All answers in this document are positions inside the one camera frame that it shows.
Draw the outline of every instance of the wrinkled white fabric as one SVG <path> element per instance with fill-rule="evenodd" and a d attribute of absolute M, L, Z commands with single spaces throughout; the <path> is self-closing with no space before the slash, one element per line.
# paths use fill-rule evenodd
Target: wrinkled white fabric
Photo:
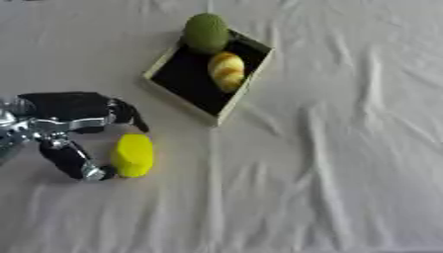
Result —
<path fill-rule="evenodd" d="M 206 11 L 275 47 L 219 128 L 139 81 Z M 1 95 L 134 103 L 156 163 L 76 183 L 28 146 L 0 168 L 0 251 L 441 252 L 442 73 L 436 0 L 2 1 Z M 105 161 L 128 130 L 75 139 Z"/>

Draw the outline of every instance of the ball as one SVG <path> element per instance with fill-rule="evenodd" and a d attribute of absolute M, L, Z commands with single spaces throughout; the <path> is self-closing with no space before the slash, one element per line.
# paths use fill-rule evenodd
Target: ball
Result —
<path fill-rule="evenodd" d="M 226 47 L 229 30 L 220 16 L 203 13 L 188 20 L 183 39 L 196 52 L 214 54 Z"/>
<path fill-rule="evenodd" d="M 244 62 L 238 55 L 224 51 L 211 59 L 208 71 L 223 92 L 232 93 L 243 82 Z"/>

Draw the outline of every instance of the robotic hand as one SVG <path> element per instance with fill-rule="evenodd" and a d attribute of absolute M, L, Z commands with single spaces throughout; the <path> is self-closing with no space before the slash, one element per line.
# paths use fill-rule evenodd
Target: robotic hand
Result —
<path fill-rule="evenodd" d="M 32 93 L 0 102 L 0 161 L 25 143 L 40 143 L 40 152 L 59 170 L 78 180 L 113 178 L 112 166 L 97 166 L 70 131 L 95 133 L 110 124 L 132 124 L 148 132 L 137 109 L 119 99 L 93 92 Z"/>

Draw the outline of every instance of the yellow sponge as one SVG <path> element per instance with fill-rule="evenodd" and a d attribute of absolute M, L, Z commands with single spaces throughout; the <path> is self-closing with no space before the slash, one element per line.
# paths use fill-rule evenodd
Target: yellow sponge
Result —
<path fill-rule="evenodd" d="M 152 142 L 144 134 L 124 134 L 111 154 L 111 163 L 121 177 L 144 176 L 153 161 Z"/>

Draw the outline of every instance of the yellow striped ball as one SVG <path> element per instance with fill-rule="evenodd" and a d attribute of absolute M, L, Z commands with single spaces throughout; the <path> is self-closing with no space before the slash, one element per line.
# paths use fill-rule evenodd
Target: yellow striped ball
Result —
<path fill-rule="evenodd" d="M 208 70 L 214 82 L 226 93 L 236 91 L 244 79 L 244 62 L 231 52 L 216 54 L 211 59 Z"/>

